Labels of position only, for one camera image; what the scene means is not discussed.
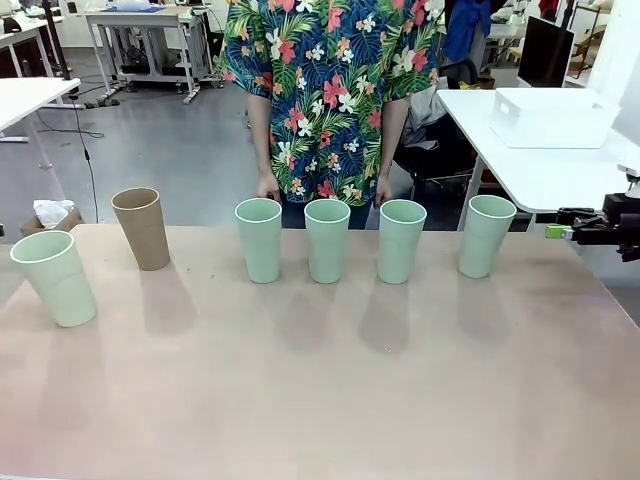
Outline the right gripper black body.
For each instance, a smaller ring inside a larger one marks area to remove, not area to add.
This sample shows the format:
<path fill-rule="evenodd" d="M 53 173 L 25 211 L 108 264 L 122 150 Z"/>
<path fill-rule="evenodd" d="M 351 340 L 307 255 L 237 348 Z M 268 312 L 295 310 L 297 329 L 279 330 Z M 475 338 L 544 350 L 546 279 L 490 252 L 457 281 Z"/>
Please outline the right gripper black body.
<path fill-rule="evenodd" d="M 603 213 L 611 232 L 608 245 L 616 246 L 622 261 L 639 260 L 639 199 L 625 193 L 607 194 Z"/>

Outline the person's left hand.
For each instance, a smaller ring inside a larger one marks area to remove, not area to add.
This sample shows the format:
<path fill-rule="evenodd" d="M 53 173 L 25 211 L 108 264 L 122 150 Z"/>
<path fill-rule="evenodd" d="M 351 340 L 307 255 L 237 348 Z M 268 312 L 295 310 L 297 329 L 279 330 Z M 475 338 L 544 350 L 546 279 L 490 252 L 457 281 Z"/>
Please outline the person's left hand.
<path fill-rule="evenodd" d="M 390 177 L 388 174 L 381 174 L 377 181 L 374 206 L 380 209 L 381 206 L 393 198 Z"/>

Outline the person's right hand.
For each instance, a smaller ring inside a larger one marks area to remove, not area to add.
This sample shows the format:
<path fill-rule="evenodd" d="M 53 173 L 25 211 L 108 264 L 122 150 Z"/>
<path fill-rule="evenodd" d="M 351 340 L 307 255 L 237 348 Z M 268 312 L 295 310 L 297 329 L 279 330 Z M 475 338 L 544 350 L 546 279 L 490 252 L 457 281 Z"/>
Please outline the person's right hand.
<path fill-rule="evenodd" d="M 281 203 L 279 184 L 272 172 L 261 173 L 259 175 L 257 196 Z"/>

